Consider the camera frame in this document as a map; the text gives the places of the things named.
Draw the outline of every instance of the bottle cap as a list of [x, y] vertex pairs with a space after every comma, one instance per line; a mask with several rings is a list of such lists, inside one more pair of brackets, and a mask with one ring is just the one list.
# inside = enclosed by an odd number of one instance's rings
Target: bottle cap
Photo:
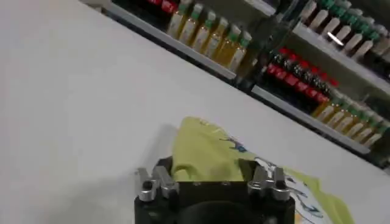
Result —
[[214, 21], [216, 18], [215, 12], [214, 11], [209, 11], [207, 15], [207, 20]]
[[334, 87], [337, 87], [339, 85], [339, 82], [337, 82], [336, 80], [334, 79], [329, 79], [329, 83], [334, 86]]
[[385, 28], [385, 26], [382, 25], [376, 25], [375, 30], [380, 33], [380, 35], [386, 36], [388, 34], [388, 30]]
[[247, 41], [251, 41], [252, 40], [252, 36], [250, 35], [250, 33], [246, 32], [246, 31], [244, 32], [243, 38], [245, 40], [247, 40]]
[[371, 25], [373, 25], [374, 22], [375, 22], [375, 20], [373, 19], [373, 17], [365, 17], [365, 18], [364, 18], [364, 21], [365, 21], [366, 23], [368, 23], [368, 24], [371, 24]]
[[351, 7], [352, 3], [350, 1], [342, 1], [340, 6], [343, 6], [346, 9], [349, 9]]
[[301, 62], [299, 63], [299, 65], [300, 65], [302, 68], [307, 68], [307, 67], [309, 67], [309, 63], [307, 63], [307, 61], [301, 61]]
[[361, 16], [363, 15], [363, 11], [360, 9], [351, 9], [350, 12], [356, 16]]
[[279, 49], [279, 52], [280, 52], [281, 54], [288, 54], [288, 50], [287, 50], [287, 48], [285, 48], [285, 47], [280, 48], [280, 49]]
[[241, 33], [241, 30], [236, 25], [232, 25], [232, 31], [235, 35], [239, 35]]
[[202, 5], [201, 3], [197, 3], [197, 4], [194, 6], [194, 12], [200, 13], [202, 10], [203, 10], [203, 5]]

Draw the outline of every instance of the red bottle cap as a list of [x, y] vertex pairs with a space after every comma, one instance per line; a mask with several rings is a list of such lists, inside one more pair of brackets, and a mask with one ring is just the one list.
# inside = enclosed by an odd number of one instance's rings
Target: red bottle cap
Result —
[[330, 83], [332, 86], [334, 86], [334, 87], [339, 86], [339, 82], [337, 82], [337, 81], [334, 80], [334, 79], [329, 79], [329, 83]]
[[303, 68], [309, 67], [309, 63], [307, 63], [307, 61], [301, 61], [299, 64], [300, 64], [300, 66], [303, 67]]
[[319, 72], [318, 68], [317, 67], [311, 67], [311, 72], [313, 74], [317, 74]]
[[279, 49], [279, 53], [281, 53], [281, 54], [288, 54], [288, 50], [287, 50], [287, 48], [283, 47], [283, 48]]
[[322, 72], [321, 74], [319, 74], [319, 77], [323, 80], [323, 81], [326, 81], [328, 79], [328, 74]]

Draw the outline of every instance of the bottle label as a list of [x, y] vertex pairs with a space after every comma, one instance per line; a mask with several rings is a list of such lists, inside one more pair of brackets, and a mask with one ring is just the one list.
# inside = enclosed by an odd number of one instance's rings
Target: bottle label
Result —
[[202, 50], [202, 46], [205, 43], [207, 37], [208, 37], [208, 30], [200, 29], [194, 40], [193, 49], [195, 51], [200, 52], [200, 50]]
[[231, 70], [232, 72], [235, 72], [239, 66], [239, 64], [241, 63], [241, 60], [243, 60], [244, 58], [244, 51], [238, 49], [234, 55], [233, 55], [233, 58], [232, 60], [230, 61], [229, 65], [227, 66], [227, 68], [229, 70]]
[[162, 2], [162, 0], [147, 0], [147, 1], [155, 5], [160, 5]]
[[309, 87], [305, 90], [305, 94], [310, 98], [314, 98], [318, 94], [318, 91], [312, 87]]
[[342, 132], [353, 121], [352, 117], [346, 117], [336, 126], [335, 130]]
[[372, 128], [366, 128], [358, 136], [355, 138], [357, 142], [361, 142], [364, 138], [366, 138], [369, 134], [371, 134]]
[[330, 127], [333, 127], [335, 126], [335, 124], [337, 123], [337, 121], [340, 121], [340, 119], [343, 117], [344, 115], [344, 112], [340, 111], [340, 112], [337, 112], [335, 115], [333, 115], [333, 117], [328, 121], [327, 125], [330, 126]]
[[188, 44], [191, 35], [194, 32], [194, 29], [195, 29], [195, 24], [187, 21], [184, 25], [182, 34], [180, 34], [180, 38], [179, 38], [180, 42], [182, 42], [183, 44]]
[[306, 83], [299, 81], [295, 87], [296, 87], [296, 90], [298, 90], [298, 92], [303, 92], [303, 91], [305, 91], [309, 86], [308, 86]]
[[283, 80], [287, 76], [287, 72], [282, 69], [278, 69], [275, 73], [275, 77], [279, 80]]
[[177, 4], [169, 0], [163, 0], [163, 3], [161, 4], [161, 9], [168, 13], [173, 13], [177, 10]]
[[323, 121], [327, 116], [329, 116], [330, 113], [333, 112], [333, 110], [335, 110], [334, 107], [327, 106], [320, 114], [318, 114], [317, 120]]
[[285, 82], [291, 86], [294, 86], [298, 81], [299, 79], [292, 74], [288, 74], [285, 78]]
[[205, 51], [205, 55], [209, 58], [211, 58], [215, 52], [215, 50], [217, 49], [218, 45], [219, 45], [219, 38], [216, 38], [216, 37], [211, 37], [210, 38], [210, 41], [208, 42], [208, 45], [207, 45], [207, 48], [206, 48], [206, 51]]
[[361, 128], [363, 128], [362, 123], [355, 124], [346, 134], [348, 137], [354, 136]]
[[171, 23], [169, 24], [169, 28], [167, 31], [169, 36], [176, 38], [177, 31], [180, 27], [180, 23], [182, 22], [182, 19], [183, 19], [183, 15], [174, 14], [172, 16]]
[[322, 93], [318, 93], [316, 96], [316, 101], [319, 103], [324, 103], [324, 102], [329, 101], [329, 98], [326, 97], [325, 95], [323, 95]]
[[374, 134], [373, 136], [371, 136], [371, 138], [369, 138], [363, 145], [366, 146], [367, 148], [372, 146], [372, 144], [374, 144], [377, 140], [379, 140], [380, 138], [382, 137], [382, 134]]

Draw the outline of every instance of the shelf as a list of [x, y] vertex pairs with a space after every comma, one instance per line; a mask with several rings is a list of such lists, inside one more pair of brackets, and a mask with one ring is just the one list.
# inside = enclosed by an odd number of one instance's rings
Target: shelf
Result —
[[371, 85], [384, 91], [387, 95], [390, 95], [390, 84], [378, 77], [374, 72], [365, 68], [363, 65], [352, 60], [345, 54], [337, 51], [331, 44], [326, 40], [322, 39], [317, 33], [307, 28], [302, 23], [299, 23], [293, 32], [306, 40], [312, 46], [316, 47], [323, 53], [327, 54], [330, 58], [338, 61], [338, 63], [344, 65], [346, 68], [354, 72], [357, 76], [361, 77]]
[[196, 60], [197, 62], [199, 62], [203, 66], [206, 66], [207, 68], [212, 69], [213, 71], [224, 76], [225, 78], [231, 80], [231, 79], [234, 79], [236, 77], [236, 74], [234, 72], [228, 70], [227, 68], [221, 66], [220, 64], [214, 62], [213, 60], [210, 60], [208, 57], [194, 51], [192, 48], [177, 41], [176, 39], [173, 39], [171, 36], [167, 35], [165, 32], [163, 32], [163, 31], [159, 30], [158, 28], [150, 25], [149, 23], [143, 21], [141, 18], [124, 10], [120, 6], [118, 6], [112, 2], [108, 2], [108, 3], [104, 4], [104, 9], [106, 9], [110, 13], [115, 14], [116, 16], [122, 18], [123, 20], [127, 21], [128, 23], [131, 23], [132, 25], [143, 30], [144, 32], [152, 35], [153, 37], [161, 40], [162, 42], [168, 44], [169, 46], [180, 51], [181, 53], [191, 57], [192, 59]]
[[320, 121], [317, 121], [316, 119], [312, 118], [310, 115], [300, 111], [299, 109], [292, 106], [288, 102], [279, 99], [278, 97], [274, 96], [273, 94], [264, 90], [263, 88], [260, 88], [259, 86], [255, 86], [252, 89], [252, 93], [258, 95], [259, 97], [271, 103], [272, 105], [276, 106], [277, 108], [281, 109], [285, 113], [288, 113], [290, 116], [297, 118], [298, 120], [310, 125], [311, 127], [320, 130], [322, 133], [328, 135], [329, 137], [343, 143], [344, 145], [350, 147], [352, 150], [358, 152], [359, 154], [367, 154], [370, 152], [370, 150], [365, 146], [338, 133], [334, 129], [326, 126]]

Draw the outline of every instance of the green bottle cap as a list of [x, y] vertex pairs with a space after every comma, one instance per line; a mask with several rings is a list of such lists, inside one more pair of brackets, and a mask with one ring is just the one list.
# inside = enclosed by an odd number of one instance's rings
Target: green bottle cap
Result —
[[319, 4], [324, 9], [330, 9], [335, 4], [335, 0], [321, 0]]
[[238, 36], [240, 35], [241, 30], [236, 25], [232, 25], [232, 29], [230, 30], [230, 33], [228, 35], [228, 39], [231, 41], [237, 41]]
[[210, 29], [213, 26], [215, 18], [216, 18], [215, 13], [213, 11], [209, 11], [207, 15], [207, 20], [205, 22], [205, 26]]
[[199, 18], [200, 13], [202, 12], [202, 10], [203, 10], [203, 5], [200, 3], [197, 3], [194, 6], [193, 12], [191, 13], [191, 18], [194, 20], [197, 20]]
[[239, 42], [239, 45], [246, 48], [248, 47], [250, 41], [252, 40], [252, 36], [248, 32], [244, 32], [244, 36], [242, 37], [241, 41]]

